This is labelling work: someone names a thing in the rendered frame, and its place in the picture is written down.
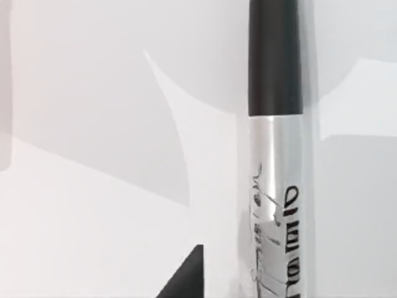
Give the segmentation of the silver bottle with black cap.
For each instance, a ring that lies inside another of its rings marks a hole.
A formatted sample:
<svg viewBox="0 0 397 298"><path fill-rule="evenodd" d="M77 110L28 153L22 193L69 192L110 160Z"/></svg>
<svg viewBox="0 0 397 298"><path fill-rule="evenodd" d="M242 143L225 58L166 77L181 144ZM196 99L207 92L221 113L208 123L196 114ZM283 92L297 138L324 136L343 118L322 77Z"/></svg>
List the silver bottle with black cap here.
<svg viewBox="0 0 397 298"><path fill-rule="evenodd" d="M254 298L305 298L298 0L249 1L248 116Z"/></svg>

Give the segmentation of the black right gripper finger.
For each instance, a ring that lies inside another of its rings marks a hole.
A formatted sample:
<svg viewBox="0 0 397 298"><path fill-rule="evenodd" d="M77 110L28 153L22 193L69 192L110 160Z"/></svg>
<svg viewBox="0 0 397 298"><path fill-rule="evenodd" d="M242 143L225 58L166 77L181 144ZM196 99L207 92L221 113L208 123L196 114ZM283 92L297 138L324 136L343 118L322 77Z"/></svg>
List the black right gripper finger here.
<svg viewBox="0 0 397 298"><path fill-rule="evenodd" d="M156 298L204 298L204 246L196 245Z"/></svg>

